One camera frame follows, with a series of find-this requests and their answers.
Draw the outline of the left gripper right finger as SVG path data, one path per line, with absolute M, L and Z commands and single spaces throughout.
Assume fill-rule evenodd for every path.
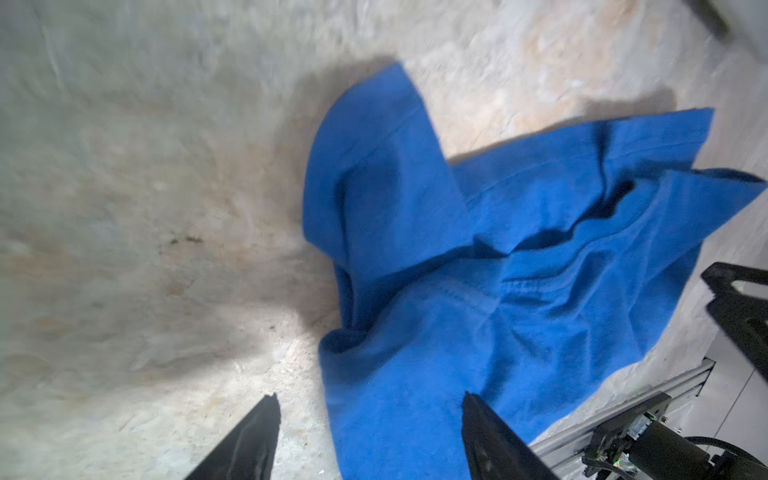
M 461 433 L 472 480 L 558 480 L 476 394 L 463 398 Z

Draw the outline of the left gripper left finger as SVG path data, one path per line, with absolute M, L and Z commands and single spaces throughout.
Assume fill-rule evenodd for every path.
M 280 423 L 277 395 L 265 395 L 186 479 L 269 480 Z

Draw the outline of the blue cloth garment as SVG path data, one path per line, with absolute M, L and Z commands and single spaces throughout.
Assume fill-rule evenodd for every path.
M 765 189 L 693 164 L 709 109 L 581 123 L 445 159 L 400 64 L 347 90 L 306 172 L 333 262 L 321 341 L 346 479 L 466 479 L 466 393 L 524 441 L 659 341 L 703 241 Z

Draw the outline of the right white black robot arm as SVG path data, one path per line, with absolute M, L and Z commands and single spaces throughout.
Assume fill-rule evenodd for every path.
M 767 376 L 767 301 L 740 292 L 737 281 L 765 286 L 765 270 L 717 262 L 702 273 L 713 294 L 708 314 Z M 765 479 L 767 465 L 746 450 L 711 437 L 683 437 L 666 426 L 673 398 L 659 392 L 598 425 L 581 461 L 596 479 Z

